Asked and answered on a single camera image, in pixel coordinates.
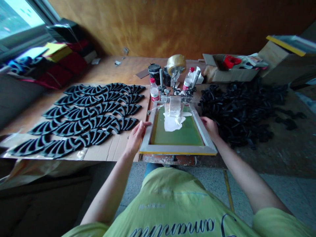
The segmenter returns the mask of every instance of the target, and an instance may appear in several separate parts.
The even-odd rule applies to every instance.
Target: hand
[[[136,155],[145,135],[146,127],[149,125],[151,125],[151,122],[140,121],[140,123],[133,128],[128,137],[125,152],[132,154],[133,157]]]
[[[216,122],[214,122],[212,119],[208,117],[201,117],[201,120],[206,127],[208,133],[210,134],[210,137],[212,140],[219,138],[218,134],[218,128]]]

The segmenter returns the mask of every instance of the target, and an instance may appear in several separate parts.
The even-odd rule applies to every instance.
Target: blue fabric
[[[145,172],[145,178],[154,169],[157,169],[157,168],[160,168],[160,167],[164,167],[164,166],[162,164],[157,164],[157,163],[147,163],[146,172]]]

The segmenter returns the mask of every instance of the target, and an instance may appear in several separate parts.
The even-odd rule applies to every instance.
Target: water bottle
[[[184,84],[183,84],[182,90],[186,91],[188,88],[190,88],[192,86],[192,83],[194,80],[193,72],[194,72],[194,67],[191,67],[189,73],[186,75],[186,77],[184,79]]]
[[[150,95],[152,101],[159,100],[159,90],[154,78],[150,79]]]

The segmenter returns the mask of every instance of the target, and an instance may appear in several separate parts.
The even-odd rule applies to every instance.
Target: tape roll
[[[177,70],[180,71],[180,74],[187,69],[187,63],[185,62],[185,57],[182,54],[176,54],[168,58],[167,70],[169,75],[172,76],[173,72]]]

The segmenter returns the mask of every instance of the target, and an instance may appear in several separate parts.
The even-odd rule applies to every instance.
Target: red object in box
[[[44,72],[38,80],[33,81],[51,89],[59,89],[72,78],[72,73],[62,68],[60,65],[54,65]]]
[[[72,52],[70,55],[64,57],[58,64],[75,75],[79,75],[87,66],[87,62],[84,58],[76,52]]]
[[[227,69],[233,68],[233,66],[238,65],[241,63],[241,59],[235,58],[231,55],[226,55],[224,58],[223,64],[226,66]]]
[[[87,45],[89,45],[89,40],[83,39],[80,40],[78,43],[66,43],[68,47],[75,52],[80,52],[82,51]]]

